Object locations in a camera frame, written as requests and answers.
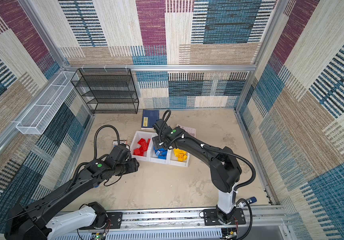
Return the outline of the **yellow studded lego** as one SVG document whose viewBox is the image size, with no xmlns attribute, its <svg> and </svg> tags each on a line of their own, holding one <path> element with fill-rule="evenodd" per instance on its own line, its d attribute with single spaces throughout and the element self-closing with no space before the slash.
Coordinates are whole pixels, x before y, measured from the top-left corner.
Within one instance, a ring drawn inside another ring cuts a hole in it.
<svg viewBox="0 0 344 240">
<path fill-rule="evenodd" d="M 181 154 L 181 150 L 179 149 L 174 149 L 174 155 L 179 158 L 179 155 Z"/>
</svg>

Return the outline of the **blue lego with studs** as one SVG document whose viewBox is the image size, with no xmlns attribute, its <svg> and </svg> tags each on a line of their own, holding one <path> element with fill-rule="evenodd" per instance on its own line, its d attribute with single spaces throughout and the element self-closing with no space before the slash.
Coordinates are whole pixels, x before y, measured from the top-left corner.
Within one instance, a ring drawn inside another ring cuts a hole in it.
<svg viewBox="0 0 344 240">
<path fill-rule="evenodd" d="M 168 151 L 166 149 L 154 149 L 155 155 L 158 159 L 163 159 L 166 160 L 167 159 L 167 153 Z"/>
</svg>

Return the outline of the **red long lego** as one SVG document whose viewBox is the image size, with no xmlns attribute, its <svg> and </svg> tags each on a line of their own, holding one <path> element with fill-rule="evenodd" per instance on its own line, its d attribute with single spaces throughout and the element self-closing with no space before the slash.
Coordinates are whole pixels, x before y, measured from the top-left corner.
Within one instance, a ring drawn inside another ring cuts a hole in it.
<svg viewBox="0 0 344 240">
<path fill-rule="evenodd" d="M 142 142 L 141 143 L 141 147 L 139 148 L 139 150 L 141 152 L 146 152 L 148 150 L 149 144 L 147 142 Z"/>
<path fill-rule="evenodd" d="M 134 149 L 133 155 L 143 157 L 144 156 L 144 150 L 142 148 Z"/>
</svg>

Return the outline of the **yellow lego cluster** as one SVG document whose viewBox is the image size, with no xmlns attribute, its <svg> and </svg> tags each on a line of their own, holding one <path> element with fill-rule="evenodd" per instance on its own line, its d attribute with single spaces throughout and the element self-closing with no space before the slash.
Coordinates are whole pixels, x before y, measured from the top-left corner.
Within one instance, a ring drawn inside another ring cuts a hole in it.
<svg viewBox="0 0 344 240">
<path fill-rule="evenodd" d="M 183 151 L 183 150 L 180 150 L 180 155 L 186 156 L 186 155 L 187 155 L 187 152 L 186 152 L 186 151 Z"/>
</svg>

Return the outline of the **yellow square lego brick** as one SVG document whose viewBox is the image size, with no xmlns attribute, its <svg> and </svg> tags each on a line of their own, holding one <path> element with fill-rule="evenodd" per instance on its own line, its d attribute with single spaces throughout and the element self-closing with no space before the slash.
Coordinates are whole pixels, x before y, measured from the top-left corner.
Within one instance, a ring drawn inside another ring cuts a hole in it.
<svg viewBox="0 0 344 240">
<path fill-rule="evenodd" d="M 182 155 L 182 154 L 180 154 L 180 155 L 178 156 L 178 161 L 179 161 L 179 162 L 185 162 L 185 161 L 187 160 L 187 158 L 188 158 L 187 155 Z"/>
</svg>

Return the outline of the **red lego brick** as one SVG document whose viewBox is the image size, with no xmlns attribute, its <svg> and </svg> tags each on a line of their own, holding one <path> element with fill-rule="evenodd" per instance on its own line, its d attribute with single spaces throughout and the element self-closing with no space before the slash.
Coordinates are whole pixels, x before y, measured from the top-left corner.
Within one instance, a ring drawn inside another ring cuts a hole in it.
<svg viewBox="0 0 344 240">
<path fill-rule="evenodd" d="M 139 144 L 140 146 L 142 146 L 142 148 L 147 148 L 147 147 L 148 147 L 148 142 L 147 142 L 145 139 L 143 139 L 143 138 L 141 138 L 141 139 L 138 141 L 138 144 Z"/>
</svg>

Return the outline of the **blue lego bottom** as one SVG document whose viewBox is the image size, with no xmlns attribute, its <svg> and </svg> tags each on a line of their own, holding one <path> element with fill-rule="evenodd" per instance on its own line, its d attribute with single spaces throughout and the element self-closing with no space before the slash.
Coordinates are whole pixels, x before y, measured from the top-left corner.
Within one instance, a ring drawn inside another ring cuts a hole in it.
<svg viewBox="0 0 344 240">
<path fill-rule="evenodd" d="M 160 150 L 156 150 L 155 151 L 155 155 L 156 156 L 163 156 L 164 152 L 163 151 L 160 151 Z"/>
</svg>

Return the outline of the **red long lego bottom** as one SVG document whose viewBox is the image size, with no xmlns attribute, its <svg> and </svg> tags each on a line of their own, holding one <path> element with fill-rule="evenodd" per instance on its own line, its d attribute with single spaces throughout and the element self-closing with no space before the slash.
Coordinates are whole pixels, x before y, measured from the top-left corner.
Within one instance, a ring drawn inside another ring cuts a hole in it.
<svg viewBox="0 0 344 240">
<path fill-rule="evenodd" d="M 141 152 L 146 152 L 148 150 L 149 144 L 147 142 L 142 142 L 141 143 L 141 147 L 139 148 L 139 150 Z"/>
</svg>

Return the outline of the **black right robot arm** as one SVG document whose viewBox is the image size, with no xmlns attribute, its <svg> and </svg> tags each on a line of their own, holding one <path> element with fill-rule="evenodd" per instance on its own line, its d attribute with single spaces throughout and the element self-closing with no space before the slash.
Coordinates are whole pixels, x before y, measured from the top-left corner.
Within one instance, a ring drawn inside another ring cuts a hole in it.
<svg viewBox="0 0 344 240">
<path fill-rule="evenodd" d="M 221 149 L 208 145 L 191 136 L 180 127 L 172 129 L 162 119 L 156 121 L 153 129 L 157 133 L 157 136 L 152 138 L 154 147 L 157 150 L 173 148 L 186 151 L 210 168 L 212 183 L 219 190 L 219 199 L 216 206 L 218 219 L 224 225 L 233 221 L 233 214 L 238 204 L 236 202 L 238 189 L 251 184 L 256 178 L 256 169 L 252 163 L 233 153 L 228 147 Z M 239 182 L 242 174 L 239 160 L 252 171 L 250 179 L 243 183 Z"/>
</svg>

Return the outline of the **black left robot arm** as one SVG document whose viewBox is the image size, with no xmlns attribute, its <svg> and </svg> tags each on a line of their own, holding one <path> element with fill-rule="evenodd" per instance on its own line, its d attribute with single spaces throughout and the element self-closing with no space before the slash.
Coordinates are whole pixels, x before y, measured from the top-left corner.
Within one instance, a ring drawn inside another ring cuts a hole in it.
<svg viewBox="0 0 344 240">
<path fill-rule="evenodd" d="M 73 177 L 45 197 L 8 213 L 4 237 L 7 240 L 53 240 L 79 228 L 105 228 L 106 210 L 97 202 L 62 215 L 57 214 L 76 198 L 108 181 L 138 171 L 140 164 L 125 146 L 115 146 L 110 154 L 78 165 Z"/>
</svg>

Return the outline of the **pink calculator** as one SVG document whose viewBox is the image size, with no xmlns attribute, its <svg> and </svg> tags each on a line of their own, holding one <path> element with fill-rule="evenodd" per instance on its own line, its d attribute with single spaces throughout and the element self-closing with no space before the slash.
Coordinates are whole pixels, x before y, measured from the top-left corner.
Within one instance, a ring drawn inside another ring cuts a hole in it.
<svg viewBox="0 0 344 240">
<path fill-rule="evenodd" d="M 191 136 L 196 137 L 197 130 L 195 128 L 185 127 L 182 125 L 177 125 L 177 127 L 183 129 L 185 132 L 187 132 Z"/>
</svg>

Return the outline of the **white three-compartment bin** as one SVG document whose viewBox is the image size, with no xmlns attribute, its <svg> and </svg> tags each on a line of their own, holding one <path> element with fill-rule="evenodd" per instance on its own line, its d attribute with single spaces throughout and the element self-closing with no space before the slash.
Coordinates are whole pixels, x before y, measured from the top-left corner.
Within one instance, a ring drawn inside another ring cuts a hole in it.
<svg viewBox="0 0 344 240">
<path fill-rule="evenodd" d="M 131 142 L 130 150 L 133 158 L 138 161 L 160 163 L 178 167 L 188 167 L 191 155 L 188 152 L 182 151 L 178 155 L 178 150 L 157 150 L 153 143 L 153 137 L 156 133 L 136 131 L 135 136 Z"/>
</svg>

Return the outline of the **dark blue book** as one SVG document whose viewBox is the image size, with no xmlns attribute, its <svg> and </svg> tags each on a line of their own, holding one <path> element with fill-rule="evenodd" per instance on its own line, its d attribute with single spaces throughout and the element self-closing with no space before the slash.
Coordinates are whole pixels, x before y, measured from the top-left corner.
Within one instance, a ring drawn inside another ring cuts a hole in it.
<svg viewBox="0 0 344 240">
<path fill-rule="evenodd" d="M 152 129 L 153 125 L 160 118 L 159 110 L 143 110 L 141 129 Z"/>
</svg>

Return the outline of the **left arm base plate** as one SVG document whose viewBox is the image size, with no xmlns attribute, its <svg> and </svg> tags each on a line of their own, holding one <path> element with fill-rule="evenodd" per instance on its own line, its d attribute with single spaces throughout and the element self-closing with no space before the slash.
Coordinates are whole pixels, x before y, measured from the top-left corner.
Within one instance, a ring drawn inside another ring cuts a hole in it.
<svg viewBox="0 0 344 240">
<path fill-rule="evenodd" d="M 120 229 L 123 220 L 123 212 L 107 212 L 103 214 L 103 230 Z"/>
</svg>

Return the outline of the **aluminium rail front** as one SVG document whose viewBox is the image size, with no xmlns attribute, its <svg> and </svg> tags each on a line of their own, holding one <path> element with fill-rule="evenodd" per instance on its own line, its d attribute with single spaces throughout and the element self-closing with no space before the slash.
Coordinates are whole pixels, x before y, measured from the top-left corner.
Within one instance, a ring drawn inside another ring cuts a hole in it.
<svg viewBox="0 0 344 240">
<path fill-rule="evenodd" d="M 203 208 L 116 210 L 123 212 L 120 229 L 82 228 L 59 240 L 294 240 L 295 231 L 282 206 L 243 207 L 245 225 L 206 226 Z"/>
</svg>

